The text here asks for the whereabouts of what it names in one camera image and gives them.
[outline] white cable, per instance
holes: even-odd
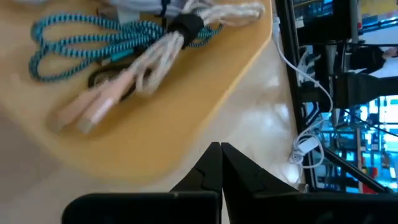
[[[261,3],[213,5],[212,1],[188,0],[182,13],[190,13],[200,9],[198,15],[204,25],[220,22],[230,26],[243,26],[258,20],[265,11]],[[167,72],[170,70],[184,43],[184,36],[179,32],[165,34],[151,45],[126,70],[136,80],[136,91],[142,95],[150,95],[156,91]],[[147,68],[152,69],[148,78],[144,79]]]
[[[150,14],[159,15],[162,12],[163,6],[161,0],[106,0],[106,2],[114,5],[125,7],[126,9],[136,12],[147,12]],[[179,15],[187,3],[187,0],[170,0],[165,12],[166,17],[176,17]]]
[[[325,90],[325,88],[323,86],[321,86],[315,79],[313,79],[309,74],[299,70],[296,66],[294,66],[292,63],[290,63],[285,55],[282,53],[282,50],[280,49],[280,45],[279,45],[279,24],[280,24],[280,20],[278,17],[274,18],[274,27],[273,27],[273,36],[274,36],[274,42],[276,44],[278,53],[280,55],[280,57],[282,58],[283,61],[285,61],[285,63],[292,68],[293,70],[295,70],[298,74],[302,75],[303,77],[305,77],[306,79],[310,80],[311,82],[313,82],[315,84],[315,86],[319,87],[328,97],[329,101],[330,101],[330,109],[329,109],[329,116],[331,111],[333,110],[333,100],[330,96],[330,94]],[[326,119],[323,119],[317,123],[312,124],[311,126],[309,126],[307,129],[305,129],[304,131],[302,131],[294,140],[293,140],[293,149],[292,149],[292,153],[290,155],[289,158],[289,162],[293,163],[293,164],[297,164],[300,166],[300,175],[296,181],[296,184],[300,181],[302,173],[303,173],[303,169],[312,169],[312,168],[316,168],[319,165],[321,165],[323,163],[323,160],[325,159],[325,152],[323,150],[323,146],[321,141],[318,139],[316,134],[311,133],[311,131],[313,129],[315,129],[317,126],[323,124],[323,122],[326,121]],[[312,165],[312,166],[303,166],[303,160],[304,160],[304,156],[306,153],[303,152],[303,150],[301,150],[300,148],[300,144],[305,142],[308,138],[314,138],[314,140],[316,140],[316,142],[318,143],[318,147],[320,150],[320,154],[321,154],[321,159],[319,160],[319,162],[317,162],[316,164]]]

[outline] white cable plug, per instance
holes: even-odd
[[[264,5],[258,2],[213,5],[212,1],[188,0],[182,13],[189,13],[197,9],[200,9],[198,15],[202,18],[205,26],[214,22],[229,26],[244,26],[258,20],[265,11]],[[179,32],[165,34],[131,64],[127,72],[135,74],[138,93],[150,95],[156,91],[181,51],[183,43],[184,37]],[[149,67],[151,67],[152,73],[144,79],[144,73]]]
[[[293,70],[295,70],[298,74],[302,75],[304,78],[306,78],[307,80],[310,80],[311,82],[313,82],[315,84],[315,86],[319,87],[328,97],[329,101],[330,101],[330,109],[329,109],[329,116],[331,111],[333,110],[333,100],[330,96],[330,94],[325,90],[325,88],[323,86],[321,86],[315,79],[313,79],[309,74],[299,70],[296,66],[294,66],[292,63],[290,63],[285,55],[282,53],[282,50],[280,49],[280,44],[279,44],[279,24],[280,24],[280,19],[279,17],[275,17],[274,16],[274,26],[272,28],[272,32],[273,32],[273,38],[274,38],[274,42],[276,44],[278,53],[281,57],[281,59],[283,61],[285,61],[285,63],[292,68]],[[312,169],[315,167],[318,167],[319,165],[321,165],[323,163],[323,160],[325,159],[325,152],[323,150],[323,146],[321,141],[318,139],[318,136],[316,134],[311,133],[312,130],[314,130],[317,126],[323,124],[323,122],[326,121],[326,119],[322,119],[321,121],[312,124],[311,126],[309,126],[307,129],[305,129],[304,131],[302,131],[294,140],[293,140],[293,149],[292,149],[292,153],[289,157],[289,162],[293,163],[293,164],[297,164],[300,166],[300,175],[296,181],[295,184],[297,184],[298,182],[300,182],[302,173],[303,173],[303,169]],[[310,151],[314,150],[316,147],[319,147],[320,150],[320,154],[321,154],[321,159],[319,160],[319,162],[317,162],[316,164],[312,165],[312,166],[303,166],[303,160],[304,160],[304,156],[309,153]]]

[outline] cable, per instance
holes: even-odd
[[[390,135],[392,135],[392,136],[398,137],[398,134],[394,134],[394,133],[391,133],[391,132],[389,132],[389,131],[387,131],[387,130],[385,130],[385,129],[376,127],[376,125],[371,124],[371,123],[369,123],[369,122],[367,122],[367,121],[362,120],[361,118],[357,117],[355,114],[349,112],[348,110],[345,110],[345,112],[348,113],[348,114],[349,114],[350,116],[352,116],[353,118],[355,118],[355,119],[357,119],[358,121],[360,121],[361,123],[367,124],[367,125],[368,125],[369,127],[371,127],[371,128],[374,128],[374,129],[379,130],[379,131],[382,131],[382,132],[384,132],[384,133],[386,133],[386,134],[390,134]]]
[[[121,6],[132,11],[147,12],[165,17],[176,17],[179,15],[186,1],[169,0],[167,7],[164,7],[161,0],[106,0],[106,2],[114,6]]]
[[[182,14],[169,25],[168,32],[117,78],[83,92],[60,110],[57,113],[56,128],[60,129],[80,117],[78,128],[82,133],[88,134],[119,102],[131,83],[135,82],[136,93],[150,95],[155,92],[178,53],[195,40],[202,27],[211,23],[243,26],[258,20],[264,12],[265,6],[258,2],[214,5],[210,1],[188,0]],[[148,68],[152,72],[146,77]]]
[[[311,82],[314,82],[315,86],[318,86],[328,97],[329,101],[330,101],[330,109],[329,109],[329,114],[331,113],[332,109],[333,109],[333,100],[330,96],[330,94],[325,90],[325,88],[323,86],[321,86],[315,79],[313,79],[310,75],[306,74],[305,72],[299,70],[296,66],[294,66],[292,63],[290,63],[285,55],[282,53],[281,49],[280,49],[280,45],[279,45],[279,24],[280,24],[280,19],[278,17],[274,18],[274,28],[273,28],[273,37],[274,37],[274,42],[276,44],[278,53],[281,57],[281,59],[283,61],[285,61],[285,63],[292,68],[293,70],[295,70],[298,74],[302,75],[303,77],[305,77],[306,79],[310,80]],[[325,159],[325,152],[323,150],[323,145],[321,143],[321,141],[319,140],[319,138],[317,137],[316,134],[311,133],[311,131],[313,129],[315,129],[317,126],[321,125],[323,122],[325,121],[325,119],[322,118],[321,121],[310,125],[309,127],[307,127],[306,129],[304,129],[304,131],[302,131],[293,141],[293,149],[292,149],[292,153],[290,155],[289,161],[293,164],[297,164],[300,166],[300,174],[299,177],[296,181],[295,184],[297,184],[302,176],[303,173],[303,169],[312,169],[312,168],[316,168],[319,165],[321,165],[323,163],[323,160]],[[304,166],[302,163],[304,161],[304,156],[306,154],[306,152],[303,152],[303,149],[300,148],[301,143],[304,143],[305,141],[307,141],[308,139],[313,139],[314,141],[317,142],[319,150],[320,150],[320,154],[321,154],[321,159],[319,160],[319,162],[317,162],[314,165],[311,166]]]
[[[49,41],[44,38],[44,30],[55,24],[67,22],[83,22],[94,24],[99,27],[116,30],[113,34],[90,34],[77,35],[56,41]],[[198,34],[198,42],[191,43],[190,47],[201,47],[205,45],[214,35],[222,29],[211,27],[203,28]],[[76,73],[82,71],[93,62],[105,59],[107,62],[119,60],[134,53],[137,47],[147,48],[165,34],[165,30],[154,22],[139,21],[126,25],[118,22],[103,19],[97,16],[84,16],[82,14],[56,14],[47,16],[36,22],[31,29],[32,39],[38,43],[39,50],[32,56],[29,62],[29,71],[34,80],[38,82],[59,82],[66,80]],[[75,44],[105,42],[107,46],[100,49],[84,50],[71,47]],[[67,71],[51,76],[42,76],[39,71],[39,63],[47,54],[57,54],[64,57],[82,58],[82,62]]]

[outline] blue braided cable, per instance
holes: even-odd
[[[105,29],[116,30],[118,33],[76,35],[57,41],[48,41],[44,39],[44,30],[47,27],[67,22],[84,22],[87,24],[94,24]],[[192,42],[189,46],[204,46],[214,35],[219,34],[222,28],[222,25],[216,29],[212,29],[208,26],[204,27],[198,34],[197,39],[199,42]],[[39,50],[32,56],[29,62],[29,71],[31,77],[38,82],[48,83],[66,80],[74,76],[76,73],[84,70],[93,62],[102,58],[107,58],[129,49],[135,49],[136,47],[147,48],[156,40],[159,40],[165,34],[165,30],[156,23],[150,21],[131,22],[121,25],[116,21],[103,19],[97,16],[85,16],[82,14],[56,14],[47,16],[37,21],[32,26],[30,34],[32,40],[39,45]],[[108,45],[94,50],[74,49],[71,47],[74,44],[92,42],[106,42]],[[39,73],[39,64],[47,54],[57,54],[71,58],[82,58],[83,61],[69,70],[59,74],[42,76]]]

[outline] white braided cable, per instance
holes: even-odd
[[[150,14],[160,14],[163,10],[161,0],[106,0],[114,6],[124,7],[135,12],[147,12]],[[213,5],[212,0],[201,0],[203,4]],[[176,17],[179,15],[187,3],[187,0],[170,0],[165,11],[166,17]]]
[[[265,12],[264,5],[258,2],[237,5],[210,6],[210,4],[211,1],[188,0],[182,12],[189,13],[201,9],[198,15],[203,19],[205,26],[214,22],[229,26],[244,26],[258,20]],[[121,75],[131,76],[131,81],[136,81],[136,91],[141,95],[153,94],[173,65],[183,43],[184,37],[179,32],[165,34]],[[147,68],[151,68],[152,73],[144,79]]]

